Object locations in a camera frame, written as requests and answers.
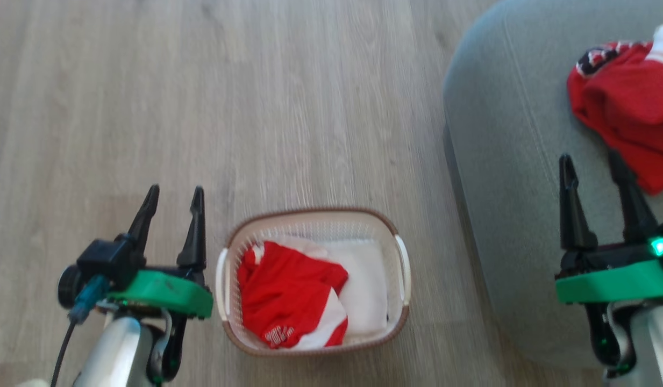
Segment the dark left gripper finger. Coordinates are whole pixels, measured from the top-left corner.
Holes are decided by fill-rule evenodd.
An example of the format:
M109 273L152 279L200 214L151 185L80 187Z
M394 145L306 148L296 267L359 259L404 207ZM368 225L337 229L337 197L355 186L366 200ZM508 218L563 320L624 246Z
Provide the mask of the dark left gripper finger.
M127 235L134 242L134 251L137 253L144 254L149 228L152 218L154 218L156 213L160 191L159 185L152 185L150 187L127 232Z
M190 206L191 223L184 241L183 249L179 252L176 263L181 268L192 270L206 269L206 236L204 216L204 189L197 186Z

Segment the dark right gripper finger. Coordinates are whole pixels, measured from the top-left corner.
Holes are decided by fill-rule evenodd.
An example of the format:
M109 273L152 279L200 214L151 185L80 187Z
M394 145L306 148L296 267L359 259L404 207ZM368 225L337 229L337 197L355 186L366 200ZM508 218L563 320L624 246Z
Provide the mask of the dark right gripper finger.
M579 178L569 154L561 155L559 164L559 206L561 248L570 250L594 250L597 236L589 229L579 196Z
M646 243L657 234L659 223L653 214L636 175L616 150L608 153L611 177L617 186L624 219L623 237L628 244Z

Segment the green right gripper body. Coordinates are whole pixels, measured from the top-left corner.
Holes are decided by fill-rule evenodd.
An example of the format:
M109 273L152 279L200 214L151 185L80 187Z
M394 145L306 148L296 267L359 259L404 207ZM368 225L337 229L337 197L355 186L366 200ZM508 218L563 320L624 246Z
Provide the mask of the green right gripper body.
M663 224L643 243L568 250L555 290L563 304L663 297Z

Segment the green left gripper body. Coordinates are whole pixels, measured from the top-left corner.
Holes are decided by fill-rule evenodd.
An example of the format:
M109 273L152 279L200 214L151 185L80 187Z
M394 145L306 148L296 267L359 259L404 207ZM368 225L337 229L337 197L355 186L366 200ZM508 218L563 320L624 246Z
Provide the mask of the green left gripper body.
M206 258L177 267L139 269L127 263L108 264L106 275L111 282L108 299L147 314L167 310L189 319L209 319L214 300L204 281L207 266Z

